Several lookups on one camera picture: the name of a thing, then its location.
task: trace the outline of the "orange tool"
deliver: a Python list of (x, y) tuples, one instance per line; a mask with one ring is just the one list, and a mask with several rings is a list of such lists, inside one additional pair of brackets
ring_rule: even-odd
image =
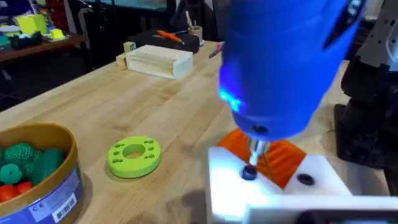
[(174, 40), (176, 42), (180, 42), (181, 44), (185, 44), (181, 39), (179, 39), (174, 34), (171, 34), (171, 33), (168, 33), (168, 32), (164, 32), (162, 30), (158, 30), (157, 33), (160, 34), (162, 37), (166, 37), (166, 38), (169, 38), (170, 40)]

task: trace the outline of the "hole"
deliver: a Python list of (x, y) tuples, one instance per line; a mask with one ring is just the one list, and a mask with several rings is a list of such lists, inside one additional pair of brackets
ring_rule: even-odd
[(315, 184), (315, 180), (309, 174), (299, 174), (297, 180), (303, 185), (312, 186)]
[(128, 159), (135, 159), (143, 155), (145, 147), (142, 144), (131, 144), (123, 149), (123, 156)]

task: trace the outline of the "green washer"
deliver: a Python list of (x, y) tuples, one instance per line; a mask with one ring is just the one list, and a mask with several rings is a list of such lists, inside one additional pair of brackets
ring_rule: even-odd
[(106, 162), (111, 172), (118, 177), (141, 177), (159, 165), (160, 145), (145, 136), (128, 137), (111, 147)]

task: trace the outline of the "label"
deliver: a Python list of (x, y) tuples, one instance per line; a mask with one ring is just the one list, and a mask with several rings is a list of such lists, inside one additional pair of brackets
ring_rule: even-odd
[(0, 224), (56, 224), (69, 214), (82, 195), (83, 184), (80, 170), (76, 166), (57, 188), (30, 205), (10, 215), (0, 217)]
[(76, 205), (76, 196), (73, 193), (70, 198), (60, 207), (58, 210), (52, 213), (55, 223), (58, 223), (66, 215), (69, 214), (70, 210)]

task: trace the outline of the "butcher block table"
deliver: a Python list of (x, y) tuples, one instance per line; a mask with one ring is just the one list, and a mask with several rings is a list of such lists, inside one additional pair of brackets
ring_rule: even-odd
[[(229, 106), (218, 98), (221, 54), (216, 43), (194, 55), (194, 70), (179, 80), (132, 72), (115, 63), (0, 113), (0, 128), (22, 123), (57, 123), (74, 134), (84, 172), (86, 200), (77, 223), (206, 223), (206, 151), (236, 128)], [(339, 160), (335, 155), (333, 105), (346, 103), (340, 80), (306, 130), (289, 140), (307, 153), (325, 155), (354, 194), (387, 194), (381, 171)], [(110, 173), (106, 153), (120, 139), (149, 136), (162, 147), (155, 171), (137, 179)]]

